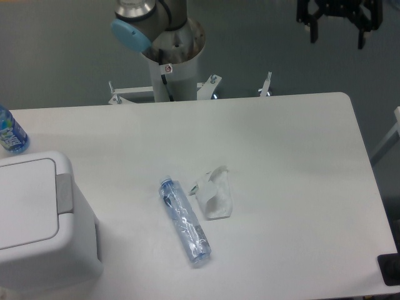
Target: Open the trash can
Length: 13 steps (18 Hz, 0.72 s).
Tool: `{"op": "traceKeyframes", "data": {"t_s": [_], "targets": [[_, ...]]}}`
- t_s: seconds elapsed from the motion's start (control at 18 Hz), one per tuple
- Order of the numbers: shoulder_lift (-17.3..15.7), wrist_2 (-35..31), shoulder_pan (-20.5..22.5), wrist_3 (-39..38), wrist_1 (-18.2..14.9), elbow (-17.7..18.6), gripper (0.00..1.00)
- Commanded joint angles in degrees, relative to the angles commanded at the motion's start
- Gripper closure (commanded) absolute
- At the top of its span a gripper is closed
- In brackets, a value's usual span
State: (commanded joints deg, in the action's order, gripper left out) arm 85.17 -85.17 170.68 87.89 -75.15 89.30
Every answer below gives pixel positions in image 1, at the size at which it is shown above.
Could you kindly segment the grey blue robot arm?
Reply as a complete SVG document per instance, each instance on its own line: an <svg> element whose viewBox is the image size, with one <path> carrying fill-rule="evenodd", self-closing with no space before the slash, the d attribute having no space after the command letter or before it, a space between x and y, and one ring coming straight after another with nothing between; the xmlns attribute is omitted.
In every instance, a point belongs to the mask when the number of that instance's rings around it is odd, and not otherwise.
<svg viewBox="0 0 400 300"><path fill-rule="evenodd" d="M365 34L379 29L383 22L382 1L316 1L309 12L309 1L298 1L296 21L310 29L310 40L318 40L321 16L346 18L359 31L357 46L364 47ZM158 64L181 64L198 57L204 49L203 27L188 18L186 1L117 1L111 30L128 49Z"/></svg>

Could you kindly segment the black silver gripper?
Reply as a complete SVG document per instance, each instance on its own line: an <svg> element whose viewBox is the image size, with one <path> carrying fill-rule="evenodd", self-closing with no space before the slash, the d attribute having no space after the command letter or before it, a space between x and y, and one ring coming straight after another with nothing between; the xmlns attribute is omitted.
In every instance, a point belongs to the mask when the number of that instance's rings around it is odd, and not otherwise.
<svg viewBox="0 0 400 300"><path fill-rule="evenodd" d="M309 12L310 3L316 5L315 12ZM297 0L296 21L309 28L311 43L318 40L318 20L323 15L349 19L358 29L357 48L362 49L365 33L378 30L383 22L383 2Z"/></svg>

